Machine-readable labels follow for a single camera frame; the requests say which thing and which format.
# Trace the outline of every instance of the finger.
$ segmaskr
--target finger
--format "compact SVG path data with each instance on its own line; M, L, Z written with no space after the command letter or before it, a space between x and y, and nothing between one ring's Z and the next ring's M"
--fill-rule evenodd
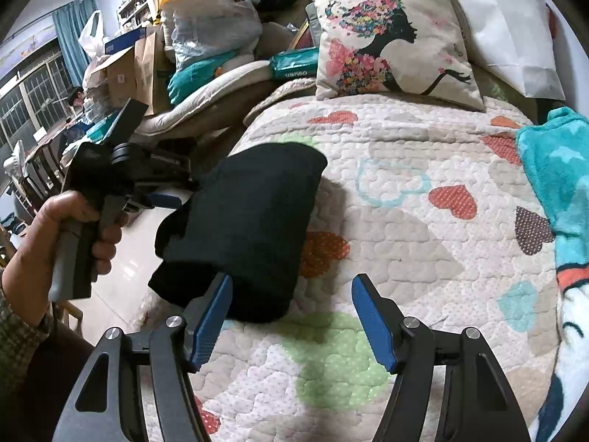
M96 259L104 259L110 261L115 254L117 254L117 248L110 243L105 243L104 241L96 241L92 245L92 255Z
M123 231L119 225L113 224L105 227L100 234L100 239L106 243L118 244L123 238Z
M34 255L37 262L51 260L60 222L70 217L82 222L97 221L100 213L79 192L68 191L49 198L28 228L27 237L19 248L21 254Z
M95 267L96 267L96 273L104 276L104 274L110 273L112 265L111 265L110 261L105 261L103 259L99 259L96 261Z
M129 224L129 214L128 213L120 213L117 218L115 219L115 224L123 227Z

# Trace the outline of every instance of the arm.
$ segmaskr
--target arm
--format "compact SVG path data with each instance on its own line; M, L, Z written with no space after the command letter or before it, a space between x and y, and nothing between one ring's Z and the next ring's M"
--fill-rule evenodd
M73 217L97 221L99 213L77 192L45 202L29 227L22 245L1 274L0 287L0 402L22 383L39 344L49 335L46 316L60 222ZM125 221L106 228L94 243L98 274L110 271L114 245L121 240Z

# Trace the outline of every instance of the brown paper bag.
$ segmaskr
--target brown paper bag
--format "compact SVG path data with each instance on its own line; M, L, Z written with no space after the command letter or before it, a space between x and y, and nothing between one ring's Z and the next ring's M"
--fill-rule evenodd
M164 53L164 32L159 26L146 38L135 42L136 98L149 106L145 116L168 111L170 97L167 84L174 73L174 65Z

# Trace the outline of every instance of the bed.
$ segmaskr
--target bed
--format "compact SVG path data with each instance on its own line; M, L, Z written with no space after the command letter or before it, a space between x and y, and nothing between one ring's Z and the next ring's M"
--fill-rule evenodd
M559 295L553 237L514 146L531 122L487 97L484 112L399 94L293 98L312 85L276 90L233 149L297 141L329 163L289 314L265 326L226 321L211 361L191 375L212 440L372 440L394 377L374 360L352 305L362 272L430 327L481 329L537 426ZM149 294L138 320L172 309ZM436 370L424 442L435 437L443 380ZM146 400L151 440L160 440Z

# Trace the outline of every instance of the tiled floor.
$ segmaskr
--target tiled floor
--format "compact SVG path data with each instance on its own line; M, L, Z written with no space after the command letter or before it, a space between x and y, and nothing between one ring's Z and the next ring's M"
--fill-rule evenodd
M168 192L186 201L190 193L182 190ZM82 335L96 344L102 334L113 326L130 332L147 291L147 283L161 259L155 255L155 233L170 209L155 208L144 211L129 227L123 228L123 239L117 245L113 270L100 276L93 284L92 297L73 301L84 312Z

